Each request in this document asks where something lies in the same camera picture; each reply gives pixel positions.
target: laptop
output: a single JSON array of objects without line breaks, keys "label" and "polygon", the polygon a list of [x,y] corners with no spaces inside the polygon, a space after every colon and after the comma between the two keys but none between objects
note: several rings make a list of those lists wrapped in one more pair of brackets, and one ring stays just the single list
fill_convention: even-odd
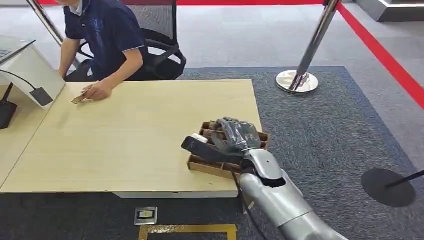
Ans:
[{"label": "laptop", "polygon": [[22,52],[34,42],[35,40],[21,40],[14,37],[0,36],[0,65]]}]

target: cardboard box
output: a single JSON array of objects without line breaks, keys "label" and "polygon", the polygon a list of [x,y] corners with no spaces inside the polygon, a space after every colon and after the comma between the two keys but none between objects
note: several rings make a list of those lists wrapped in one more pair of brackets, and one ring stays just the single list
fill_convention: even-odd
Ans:
[{"label": "cardboard box", "polygon": [[[201,136],[208,139],[207,144],[211,145],[212,147],[215,147],[214,143],[212,142],[212,133],[217,133],[222,140],[227,140],[225,133],[222,131],[222,129],[214,130],[214,127],[214,121],[204,122],[199,132]],[[260,148],[267,149],[270,142],[270,136],[268,134],[259,132],[259,138],[262,142]],[[187,164],[188,169],[192,171],[211,174],[226,179],[233,179],[232,172],[235,173],[238,179],[242,170],[240,164],[209,162],[193,154],[190,155],[190,157],[188,158]]]}]

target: light wood tabletop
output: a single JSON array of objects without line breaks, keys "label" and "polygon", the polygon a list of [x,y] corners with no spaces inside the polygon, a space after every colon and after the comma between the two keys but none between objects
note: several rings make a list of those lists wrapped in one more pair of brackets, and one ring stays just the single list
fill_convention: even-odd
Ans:
[{"label": "light wood tabletop", "polygon": [[124,82],[106,100],[72,104],[87,84],[67,83],[0,192],[236,191],[189,171],[181,144],[222,117],[261,131],[251,80]]},{"label": "light wood tabletop", "polygon": [[[8,85],[0,85],[2,97],[7,88]],[[3,185],[48,112],[15,86],[8,100],[18,107],[9,127],[0,129],[0,186]]]}]

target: chair armrest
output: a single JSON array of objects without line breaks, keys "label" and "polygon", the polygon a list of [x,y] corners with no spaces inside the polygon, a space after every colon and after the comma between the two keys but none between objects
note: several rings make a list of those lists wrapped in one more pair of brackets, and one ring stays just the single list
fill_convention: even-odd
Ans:
[{"label": "chair armrest", "polygon": [[177,53],[180,51],[180,46],[178,44],[176,44],[174,46],[169,46],[167,44],[164,44],[164,43],[161,43],[161,42],[158,42],[158,41],[154,41],[154,40],[150,40],[150,39],[146,39],[146,46],[151,47],[151,48],[155,48],[155,49],[161,49],[161,50],[165,51],[163,54],[155,57],[151,61],[150,64],[153,67],[158,66],[159,64],[161,64],[163,61],[165,61],[166,59],[168,59],[172,55],[177,55]]},{"label": "chair armrest", "polygon": [[88,44],[88,42],[87,42],[87,41],[86,41],[86,42],[84,42],[83,44],[81,44],[81,45],[79,46],[79,48],[78,48],[77,53],[79,53],[79,54],[81,54],[81,55],[83,55],[83,56],[85,56],[85,57],[87,57],[87,58],[89,58],[89,59],[93,59],[93,58],[94,58],[93,56],[88,55],[87,53],[83,52],[83,47],[84,47],[85,45],[87,45],[87,44]]}]

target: silver pole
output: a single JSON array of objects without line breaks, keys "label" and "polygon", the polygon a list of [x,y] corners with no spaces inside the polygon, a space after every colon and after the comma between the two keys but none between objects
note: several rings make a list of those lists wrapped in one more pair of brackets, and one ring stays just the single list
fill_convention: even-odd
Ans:
[{"label": "silver pole", "polygon": [[[41,20],[42,24],[45,26],[48,32],[53,36],[56,43],[61,46],[62,42],[64,41],[64,38],[56,28],[55,24],[50,19],[50,17],[47,15],[43,6],[37,0],[26,0],[26,2],[31,6],[32,10]],[[75,58],[75,60],[73,61],[73,65],[77,68],[80,65],[80,62]]]},{"label": "silver pole", "polygon": [[293,94],[304,94],[318,87],[318,79],[312,74],[307,73],[307,71],[336,14],[336,8],[339,2],[341,0],[327,0],[327,5],[319,20],[318,27],[303,55],[299,67],[297,70],[281,72],[277,76],[276,83],[280,89]]}]

